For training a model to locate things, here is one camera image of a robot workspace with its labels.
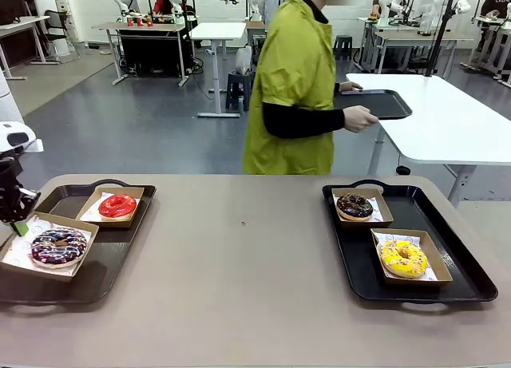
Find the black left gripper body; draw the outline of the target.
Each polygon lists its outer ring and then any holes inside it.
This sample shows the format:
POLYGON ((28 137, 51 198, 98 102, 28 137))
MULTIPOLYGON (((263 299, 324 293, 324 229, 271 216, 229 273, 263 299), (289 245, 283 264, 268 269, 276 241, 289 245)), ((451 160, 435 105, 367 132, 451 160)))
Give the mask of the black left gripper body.
POLYGON ((22 166, 18 160, 18 154, 14 150, 1 153, 1 198, 7 203, 18 203, 21 199, 22 184, 18 176, 22 172, 22 166))

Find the person's right hand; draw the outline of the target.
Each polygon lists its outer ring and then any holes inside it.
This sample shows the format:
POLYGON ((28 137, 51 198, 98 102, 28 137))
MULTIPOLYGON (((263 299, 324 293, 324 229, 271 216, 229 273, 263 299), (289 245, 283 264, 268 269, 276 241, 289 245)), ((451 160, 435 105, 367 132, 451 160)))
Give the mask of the person's right hand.
POLYGON ((378 118, 361 105, 346 107, 343 113, 344 128, 352 133, 360 133, 378 123, 378 118))

